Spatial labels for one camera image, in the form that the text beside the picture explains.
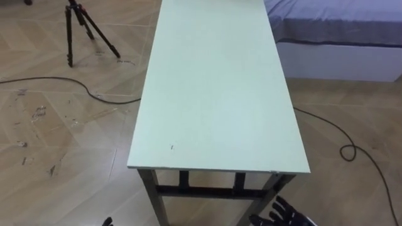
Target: tiled floor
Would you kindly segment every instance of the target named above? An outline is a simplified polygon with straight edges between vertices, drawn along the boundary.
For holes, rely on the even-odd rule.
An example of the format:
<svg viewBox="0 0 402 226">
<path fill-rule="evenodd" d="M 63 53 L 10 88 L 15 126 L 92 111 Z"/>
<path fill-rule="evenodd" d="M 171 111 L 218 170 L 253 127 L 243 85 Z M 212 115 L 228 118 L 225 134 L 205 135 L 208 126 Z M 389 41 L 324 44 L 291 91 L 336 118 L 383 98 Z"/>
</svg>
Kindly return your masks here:
<svg viewBox="0 0 402 226">
<path fill-rule="evenodd" d="M 83 0 L 122 54 L 117 62 L 99 36 L 91 42 L 74 20 L 74 68 L 67 66 L 67 0 L 0 2 L 0 80 L 63 76 L 116 101 L 141 96 L 159 0 Z M 402 83 L 288 80 L 295 106 L 334 121 L 384 171 L 402 220 Z M 126 169 L 138 103 L 105 105 L 74 83 L 39 80 L 0 85 L 0 225 L 157 226 L 137 172 Z M 358 153 L 343 161 L 347 139 L 296 113 L 312 174 L 282 195 L 320 226 L 393 225 L 375 167 Z M 159 171 L 161 183 L 177 175 Z M 257 188 L 268 175 L 247 176 Z M 191 174 L 194 185 L 231 186 L 233 174 Z M 249 202 L 166 198 L 172 225 L 234 225 Z"/>
</svg>

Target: power cord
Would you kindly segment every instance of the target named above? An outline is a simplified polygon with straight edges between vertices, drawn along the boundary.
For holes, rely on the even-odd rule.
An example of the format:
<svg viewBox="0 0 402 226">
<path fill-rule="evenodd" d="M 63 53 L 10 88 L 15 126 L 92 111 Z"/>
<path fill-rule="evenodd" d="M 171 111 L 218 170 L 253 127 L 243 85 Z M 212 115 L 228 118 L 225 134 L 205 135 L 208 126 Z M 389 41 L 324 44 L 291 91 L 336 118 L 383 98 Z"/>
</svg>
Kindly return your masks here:
<svg viewBox="0 0 402 226">
<path fill-rule="evenodd" d="M 88 93 L 88 95 L 89 95 L 90 97 L 92 97 L 93 99 L 95 99 L 95 100 L 97 100 L 97 101 L 100 101 L 100 102 L 102 102 L 102 103 L 105 103 L 105 104 L 118 104 L 118 105 L 123 105 L 123 104 L 130 104 L 130 103 L 138 102 L 138 101 L 141 100 L 141 98 L 134 99 L 134 100 L 129 100 L 129 101 L 125 101 L 125 102 L 114 102 L 114 101 L 104 100 L 104 99 L 99 98 L 99 97 L 97 97 L 96 95 L 92 94 L 91 92 L 89 92 L 88 87 L 87 87 L 85 84 L 83 84 L 82 82 L 80 82 L 80 81 L 78 81 L 78 80 L 76 80 L 76 79 L 66 78 L 66 77 L 32 77 L 32 78 L 19 78 L 19 79 L 13 79 L 13 80 L 0 81 L 0 84 L 6 84 L 6 83 L 12 83 L 12 82 L 21 82 L 21 81 L 27 81 L 27 80 L 41 80 L 41 79 L 64 80 L 64 81 L 69 81 L 69 82 L 77 83 L 77 84 L 81 85 L 81 86 L 87 91 L 87 93 Z M 305 111 L 305 110 L 301 110 L 301 109 L 299 109 L 299 108 L 297 108 L 297 107 L 293 107 L 293 109 L 297 110 L 298 112 L 302 112 L 302 113 L 307 114 L 307 115 L 309 115 L 309 116 L 312 116 L 312 117 L 315 117 L 315 118 L 317 118 L 317 119 L 320 119 L 320 120 L 322 120 L 322 121 L 324 121 L 324 122 L 326 122 L 326 123 L 328 123 L 328 124 L 334 126 L 335 128 L 337 128 L 340 132 L 342 132 L 342 133 L 348 138 L 348 140 L 350 141 L 350 144 L 343 145 L 343 146 L 339 149 L 339 154 L 340 154 L 340 156 L 342 157 L 343 160 L 345 160 L 345 161 L 347 161 L 347 162 L 353 162 L 353 161 L 356 159 L 357 150 L 359 150 L 359 151 L 361 151 L 362 153 L 364 153 L 364 154 L 371 160 L 371 162 L 372 162 L 372 163 L 374 164 L 374 166 L 376 167 L 376 169 L 377 169 L 379 175 L 381 176 L 381 179 L 383 180 L 383 183 L 384 183 L 384 186 L 385 186 L 385 189 L 386 189 L 386 193 L 387 193 L 387 197 L 388 197 L 389 208 L 391 209 L 392 217 L 393 217 L 393 219 L 394 219 L 394 221 L 395 221 L 395 226 L 399 226 L 398 219 L 396 218 L 396 214 L 395 214 L 394 207 L 393 207 L 393 204 L 392 204 L 392 199 L 391 199 L 391 194 L 390 194 L 390 192 L 389 192 L 388 184 L 387 184 L 387 182 L 386 182 L 386 180 L 385 180 L 385 177 L 384 177 L 384 175 L 383 175 L 383 172 L 382 172 L 381 169 L 379 168 L 377 162 L 371 157 L 371 155 L 370 155 L 366 150 L 362 149 L 362 148 L 359 147 L 359 146 L 356 146 L 356 145 L 354 144 L 352 138 L 350 138 L 350 136 L 349 136 L 341 127 L 339 127 L 339 126 L 336 125 L 335 123 L 333 123 L 333 122 L 331 122 L 331 121 L 329 121 L 329 120 L 327 120 L 327 119 L 324 119 L 324 118 L 322 118 L 322 117 L 320 117 L 320 116 L 316 116 L 315 114 L 309 113 L 309 112 L 307 112 L 307 111 Z M 345 157 L 345 155 L 344 155 L 344 149 L 345 149 L 345 148 L 353 148 L 353 156 L 352 156 L 351 158 Z"/>
<path fill-rule="evenodd" d="M 21 82 L 21 81 L 27 81 L 27 80 L 41 80 L 41 79 L 55 79 L 55 80 L 64 80 L 64 81 L 70 81 L 70 82 L 77 83 L 77 84 L 81 85 L 81 86 L 87 91 L 87 93 L 88 93 L 88 95 L 89 95 L 90 97 L 92 97 L 93 99 L 95 99 L 95 100 L 97 100 L 97 101 L 100 101 L 100 102 L 102 102 L 102 103 L 105 103 L 105 104 L 118 104 L 118 105 L 122 105 L 122 104 L 134 103 L 134 102 L 137 102 L 137 101 L 140 101 L 140 100 L 141 100 L 141 98 L 134 99 L 134 100 L 129 100 L 129 101 L 125 101 L 125 102 L 114 102 L 114 101 L 104 100 L 104 99 L 99 98 L 99 97 L 97 97 L 96 95 L 90 93 L 88 87 L 87 87 L 84 83 L 82 83 L 82 82 L 80 82 L 80 81 L 78 81 L 78 80 L 76 80 L 76 79 L 65 78 L 65 77 L 32 77 L 32 78 L 19 78 L 19 79 L 12 79 L 12 80 L 0 81 L 0 84 L 6 84 L 6 83 L 12 83 L 12 82 Z"/>
<path fill-rule="evenodd" d="M 326 122 L 326 123 L 328 123 L 328 124 L 331 124 L 332 126 L 336 127 L 340 132 L 342 132 L 343 134 L 345 134 L 345 136 L 346 136 L 346 137 L 348 138 L 348 140 L 350 141 L 350 144 L 343 145 L 343 146 L 339 149 L 339 154 L 340 154 L 340 156 L 342 157 L 343 160 L 345 160 L 345 161 L 347 161 L 347 162 L 353 162 L 353 161 L 356 159 L 357 150 L 359 150 L 359 151 L 361 151 L 362 153 L 364 153 L 364 154 L 371 160 L 371 162 L 372 162 L 372 163 L 374 164 L 374 166 L 377 168 L 377 171 L 378 171 L 379 175 L 381 176 L 381 179 L 383 180 L 383 183 L 384 183 L 384 186 L 385 186 L 385 190 L 386 190 L 386 193 L 387 193 L 387 197 L 388 197 L 389 208 L 391 209 L 392 218 L 393 218 L 394 221 L 395 221 L 395 226 L 399 226 L 398 219 L 396 218 L 395 210 L 394 210 L 394 207 L 393 207 L 393 204 L 392 204 L 391 194 L 390 194 L 390 192 L 389 192 L 389 188 L 388 188 L 387 181 L 385 180 L 385 177 L 384 177 L 384 175 L 383 175 L 383 172 L 382 172 L 381 169 L 379 168 L 377 162 L 371 157 L 371 155 L 370 155 L 366 150 L 362 149 L 362 148 L 359 147 L 359 146 L 356 146 L 356 145 L 354 144 L 352 138 L 350 138 L 350 136 L 349 136 L 341 127 L 339 127 L 339 126 L 336 125 L 335 123 L 333 123 L 333 122 L 331 122 L 331 121 L 329 121 L 329 120 L 327 120 L 327 119 L 324 119 L 324 118 L 322 118 L 322 117 L 320 117 L 320 116 L 316 116 L 315 114 L 309 113 L 309 112 L 307 112 L 307 111 L 305 111 L 305 110 L 301 110 L 301 109 L 299 109 L 299 108 L 297 108 L 297 107 L 293 107 L 293 109 L 295 109 L 295 110 L 297 110 L 297 111 L 299 111 L 299 112 L 302 112 L 302 113 L 304 113 L 304 114 L 307 114 L 307 115 L 309 115 L 309 116 L 315 117 L 315 118 L 317 118 L 317 119 L 323 120 L 324 122 Z M 353 148 L 353 156 L 352 156 L 351 158 L 345 157 L 345 155 L 344 155 L 344 150 L 345 150 L 345 148 Z"/>
</svg>

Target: finger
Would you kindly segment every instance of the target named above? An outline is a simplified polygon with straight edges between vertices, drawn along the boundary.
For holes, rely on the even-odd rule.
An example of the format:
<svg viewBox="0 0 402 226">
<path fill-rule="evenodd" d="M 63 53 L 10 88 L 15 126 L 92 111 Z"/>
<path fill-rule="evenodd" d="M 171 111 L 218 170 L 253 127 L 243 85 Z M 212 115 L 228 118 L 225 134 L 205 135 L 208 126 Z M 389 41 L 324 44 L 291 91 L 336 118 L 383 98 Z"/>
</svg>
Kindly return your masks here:
<svg viewBox="0 0 402 226">
<path fill-rule="evenodd" d="M 102 224 L 102 226 L 110 226 L 110 224 L 113 222 L 111 217 L 108 217 Z"/>
<path fill-rule="evenodd" d="M 287 210 L 288 208 L 293 209 L 293 207 L 282 197 L 280 197 L 279 195 L 276 196 L 276 201 L 282 205 L 282 207 Z"/>
<path fill-rule="evenodd" d="M 262 225 L 270 226 L 270 225 L 273 225 L 272 221 L 264 219 L 264 218 L 262 218 L 262 217 L 260 217 L 258 215 L 255 215 L 255 214 L 251 215 L 249 217 L 249 220 L 250 220 L 250 223 L 252 223 L 255 226 L 262 226 Z"/>
<path fill-rule="evenodd" d="M 274 210 L 276 210 L 279 215 L 281 215 L 282 217 L 285 217 L 286 211 L 285 211 L 285 209 L 284 209 L 282 206 L 280 206 L 278 203 L 276 203 L 276 202 L 273 203 L 273 204 L 272 204 L 272 208 L 273 208 Z"/>
<path fill-rule="evenodd" d="M 269 217 L 271 217 L 272 221 L 275 223 L 283 222 L 283 219 L 272 211 L 269 213 Z"/>
</svg>

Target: white bed frame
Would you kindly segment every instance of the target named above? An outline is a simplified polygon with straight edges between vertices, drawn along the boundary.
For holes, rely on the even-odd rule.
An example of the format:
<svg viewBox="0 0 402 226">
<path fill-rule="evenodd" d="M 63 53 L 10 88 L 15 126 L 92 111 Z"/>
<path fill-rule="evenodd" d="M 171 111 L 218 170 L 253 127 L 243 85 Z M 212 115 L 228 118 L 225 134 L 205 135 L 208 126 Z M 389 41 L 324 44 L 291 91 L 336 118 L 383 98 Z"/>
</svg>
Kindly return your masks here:
<svg viewBox="0 0 402 226">
<path fill-rule="evenodd" d="M 285 77 L 394 82 L 402 48 L 277 43 Z"/>
</svg>

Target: bed mattress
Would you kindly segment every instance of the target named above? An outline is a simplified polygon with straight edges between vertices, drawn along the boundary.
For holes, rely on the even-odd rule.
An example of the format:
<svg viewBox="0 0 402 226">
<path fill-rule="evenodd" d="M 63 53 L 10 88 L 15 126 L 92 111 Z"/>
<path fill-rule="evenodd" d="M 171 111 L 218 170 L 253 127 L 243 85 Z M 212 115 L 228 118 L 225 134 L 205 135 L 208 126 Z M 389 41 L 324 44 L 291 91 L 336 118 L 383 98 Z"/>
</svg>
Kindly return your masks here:
<svg viewBox="0 0 402 226">
<path fill-rule="evenodd" d="M 402 0 L 264 0 L 277 42 L 402 47 Z"/>
</svg>

